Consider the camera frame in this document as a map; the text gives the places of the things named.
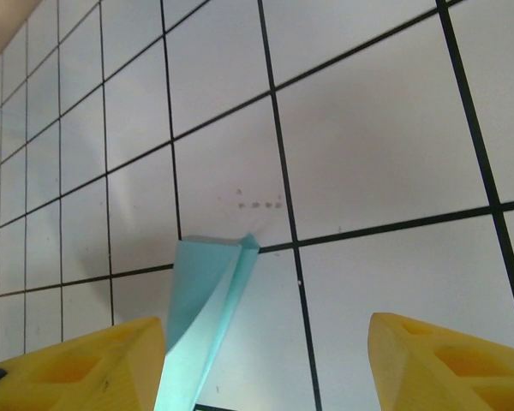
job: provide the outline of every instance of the white tiled wall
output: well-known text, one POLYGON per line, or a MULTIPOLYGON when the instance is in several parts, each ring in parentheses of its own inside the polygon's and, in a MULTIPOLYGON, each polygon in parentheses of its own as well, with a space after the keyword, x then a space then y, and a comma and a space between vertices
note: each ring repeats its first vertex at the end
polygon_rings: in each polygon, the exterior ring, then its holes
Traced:
POLYGON ((378 410, 373 312, 514 347, 514 0, 436 3, 43 0, 0 56, 0 360, 165 323, 180 236, 248 232, 197 408, 378 410))

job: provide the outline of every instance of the cyan plastic piece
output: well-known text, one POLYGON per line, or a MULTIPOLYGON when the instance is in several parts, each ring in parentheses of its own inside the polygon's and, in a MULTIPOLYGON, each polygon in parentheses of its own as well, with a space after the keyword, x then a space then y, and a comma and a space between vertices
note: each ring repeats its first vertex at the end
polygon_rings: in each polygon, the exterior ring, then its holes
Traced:
POLYGON ((259 244, 180 241, 155 411, 192 411, 254 268, 259 244))

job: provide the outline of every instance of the light blue object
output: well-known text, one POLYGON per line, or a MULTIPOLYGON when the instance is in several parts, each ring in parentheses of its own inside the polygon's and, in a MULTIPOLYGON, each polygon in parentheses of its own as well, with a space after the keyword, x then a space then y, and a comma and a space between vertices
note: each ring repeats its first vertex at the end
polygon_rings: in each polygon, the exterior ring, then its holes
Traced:
POLYGON ((259 244, 179 241, 155 411, 192 411, 254 268, 259 244))

